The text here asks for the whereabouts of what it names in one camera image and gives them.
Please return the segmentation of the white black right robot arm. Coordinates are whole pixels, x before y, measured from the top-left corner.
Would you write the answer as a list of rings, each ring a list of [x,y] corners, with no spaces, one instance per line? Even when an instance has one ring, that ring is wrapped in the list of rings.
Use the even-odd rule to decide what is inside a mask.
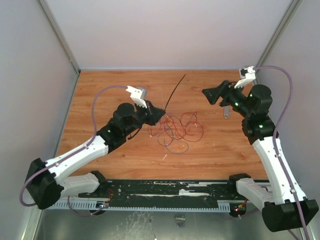
[[[244,95],[241,88],[224,80],[217,87],[203,89],[202,93],[211,105],[221,98],[221,107],[231,106],[243,116],[242,131],[260,157],[272,189],[268,192],[248,174],[238,173],[229,177],[228,196],[232,199],[244,196],[252,202],[271,232],[308,225],[319,206],[316,200],[308,199],[286,161],[275,124],[268,116],[273,102],[271,90],[257,84]]]

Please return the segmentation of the black zip tie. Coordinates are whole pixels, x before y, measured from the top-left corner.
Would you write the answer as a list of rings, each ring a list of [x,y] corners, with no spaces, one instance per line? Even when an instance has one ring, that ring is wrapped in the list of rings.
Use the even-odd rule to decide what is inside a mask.
[[[164,107],[164,111],[165,111],[165,112],[167,111],[168,105],[169,105],[169,103],[170,103],[170,101],[171,101],[174,93],[176,92],[177,88],[179,87],[179,85],[181,84],[181,82],[184,80],[184,78],[186,77],[186,75],[187,75],[187,74],[184,74],[184,75],[182,76],[182,78],[178,81],[178,83],[175,85],[174,89],[172,90],[169,98],[167,99],[167,102],[166,102],[166,104],[165,104],[165,107]]]

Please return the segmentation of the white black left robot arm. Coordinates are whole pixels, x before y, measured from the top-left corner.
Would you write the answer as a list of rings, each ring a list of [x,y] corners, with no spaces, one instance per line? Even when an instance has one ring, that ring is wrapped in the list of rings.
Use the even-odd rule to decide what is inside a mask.
[[[102,174],[97,171],[81,176],[71,174],[122,146],[132,139],[144,124],[156,125],[166,112],[153,106],[149,100],[145,103],[145,107],[130,103],[120,104],[107,124],[83,144],[46,161],[40,158],[33,160],[24,186],[34,200],[34,205],[44,210],[60,198],[82,193],[103,197],[108,186]]]

